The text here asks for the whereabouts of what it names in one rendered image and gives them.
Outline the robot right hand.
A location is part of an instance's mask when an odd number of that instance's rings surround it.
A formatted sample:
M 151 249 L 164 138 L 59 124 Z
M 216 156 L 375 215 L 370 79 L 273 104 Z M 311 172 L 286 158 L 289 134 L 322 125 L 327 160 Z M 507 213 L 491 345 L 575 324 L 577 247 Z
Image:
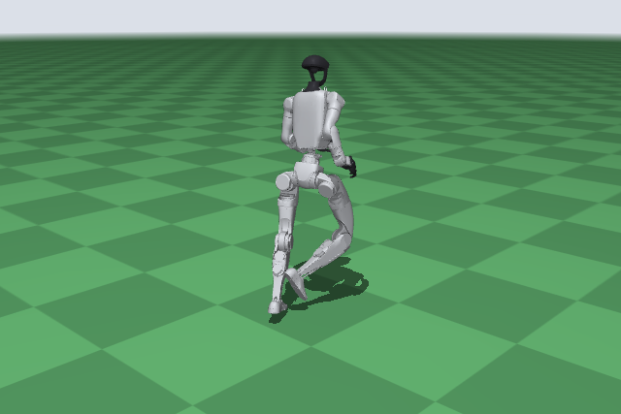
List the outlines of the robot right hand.
M 356 173 L 356 172 L 357 172 L 357 171 L 356 171 L 356 166 L 355 166 L 355 162 L 354 162 L 354 160 L 352 159 L 352 156 L 348 156 L 348 157 L 350 157 L 350 163 L 351 163 L 351 165 L 350 165 L 350 166 L 345 165 L 345 166 L 342 166 L 342 168 L 344 168 L 344 169 L 346 169 L 346 170 L 349 170 L 349 171 L 350 171 L 350 173 L 349 173 L 349 174 L 350 174 L 350 175 L 352 175 L 352 174 L 353 174 L 350 178 L 353 178 L 353 177 L 356 177 L 356 175 L 357 175 L 357 173 Z

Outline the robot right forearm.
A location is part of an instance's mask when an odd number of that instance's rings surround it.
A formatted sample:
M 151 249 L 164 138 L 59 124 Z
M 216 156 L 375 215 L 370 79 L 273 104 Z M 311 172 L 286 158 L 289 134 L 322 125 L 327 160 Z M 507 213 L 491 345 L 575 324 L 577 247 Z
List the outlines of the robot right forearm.
M 336 126 L 331 127 L 331 137 L 332 141 L 327 145 L 328 149 L 331 151 L 334 163 L 337 167 L 342 167 L 345 165 L 350 166 L 350 157 L 345 156 L 342 149 L 342 143 L 340 140 L 339 130 Z

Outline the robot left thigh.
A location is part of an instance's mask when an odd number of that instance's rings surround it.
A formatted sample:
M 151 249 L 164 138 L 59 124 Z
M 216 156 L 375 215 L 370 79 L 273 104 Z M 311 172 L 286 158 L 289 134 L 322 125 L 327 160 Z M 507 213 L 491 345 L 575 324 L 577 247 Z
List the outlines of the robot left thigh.
M 292 183 L 294 171 L 277 176 L 276 187 L 280 190 L 278 197 L 278 250 L 290 251 L 293 248 L 293 227 L 296 207 L 299 199 L 299 186 Z

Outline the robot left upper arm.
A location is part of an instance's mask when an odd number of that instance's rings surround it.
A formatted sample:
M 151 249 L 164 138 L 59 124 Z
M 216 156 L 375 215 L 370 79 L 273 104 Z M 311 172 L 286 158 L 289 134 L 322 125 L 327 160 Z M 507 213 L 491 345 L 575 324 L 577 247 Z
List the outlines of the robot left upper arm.
M 293 136 L 293 132 L 292 132 L 293 130 L 293 113 L 292 113 L 293 98 L 294 96 L 288 97 L 283 102 L 284 113 L 283 113 L 283 120 L 282 120 L 282 132 L 281 132 L 281 137 L 280 137 L 283 143 L 287 143 L 290 145 L 296 142 Z

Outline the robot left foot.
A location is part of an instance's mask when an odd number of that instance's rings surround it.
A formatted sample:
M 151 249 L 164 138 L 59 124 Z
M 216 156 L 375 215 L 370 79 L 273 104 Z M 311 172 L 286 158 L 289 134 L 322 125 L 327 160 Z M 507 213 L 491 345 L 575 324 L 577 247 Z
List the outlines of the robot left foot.
M 268 313 L 277 314 L 281 313 L 283 310 L 287 309 L 287 304 L 280 300 L 280 303 L 277 302 L 277 298 L 274 301 L 271 301 L 268 307 Z

